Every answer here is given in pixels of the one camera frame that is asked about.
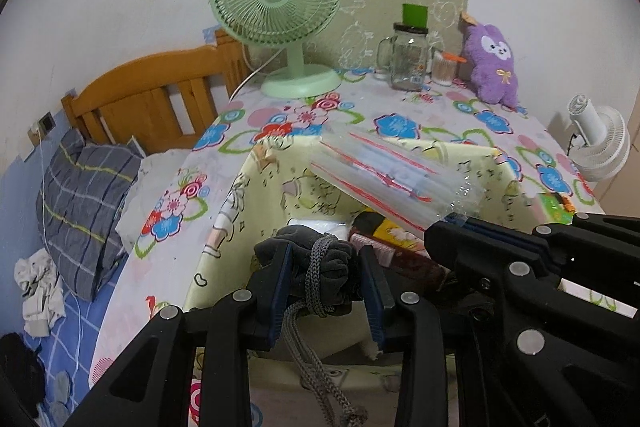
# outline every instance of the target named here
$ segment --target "gray cord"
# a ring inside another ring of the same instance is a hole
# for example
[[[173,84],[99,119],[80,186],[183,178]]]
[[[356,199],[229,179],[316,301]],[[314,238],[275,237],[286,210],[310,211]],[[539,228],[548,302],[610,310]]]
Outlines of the gray cord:
[[[282,321],[282,333],[303,383],[318,401],[326,425],[328,427],[362,427],[367,421],[367,410],[364,407],[351,405],[324,370],[318,355],[306,344],[298,329],[298,314],[304,308],[323,318],[334,311],[332,306],[324,306],[320,299],[320,262],[334,241],[338,241],[338,238],[325,234],[314,243],[305,277],[305,299],[287,308]],[[338,425],[335,423],[334,409],[329,402],[329,393],[334,396],[342,409]]]

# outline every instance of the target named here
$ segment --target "purple plush toy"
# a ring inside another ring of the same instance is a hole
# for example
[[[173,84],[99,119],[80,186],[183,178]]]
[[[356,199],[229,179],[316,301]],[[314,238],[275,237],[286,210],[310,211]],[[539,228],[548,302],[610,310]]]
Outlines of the purple plush toy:
[[[473,62],[471,82],[485,103],[518,107],[518,77],[513,71],[513,55],[504,36],[495,26],[483,26],[464,14],[465,55]]]

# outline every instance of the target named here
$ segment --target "yellow bow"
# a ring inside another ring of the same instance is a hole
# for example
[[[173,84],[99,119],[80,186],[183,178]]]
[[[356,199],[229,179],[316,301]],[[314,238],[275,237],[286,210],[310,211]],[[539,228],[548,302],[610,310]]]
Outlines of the yellow bow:
[[[511,84],[509,82],[509,79],[511,78],[511,71],[497,70],[496,73],[502,77],[503,84]]]

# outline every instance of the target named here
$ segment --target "fan base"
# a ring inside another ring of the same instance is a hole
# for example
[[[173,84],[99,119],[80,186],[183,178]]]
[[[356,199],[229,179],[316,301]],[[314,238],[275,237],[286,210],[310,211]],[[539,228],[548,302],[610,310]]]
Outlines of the fan base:
[[[261,91],[273,98],[305,98],[334,90],[341,82],[342,79],[332,68],[305,64],[303,76],[292,78],[288,67],[268,74]]]

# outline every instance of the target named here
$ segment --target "black lid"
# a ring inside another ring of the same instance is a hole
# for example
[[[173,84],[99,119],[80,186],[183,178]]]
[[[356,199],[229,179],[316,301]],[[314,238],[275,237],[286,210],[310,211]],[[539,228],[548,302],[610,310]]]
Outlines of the black lid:
[[[407,26],[401,22],[394,22],[394,29],[399,32],[418,33],[420,35],[426,35],[429,33],[427,28],[420,28],[418,26]]]

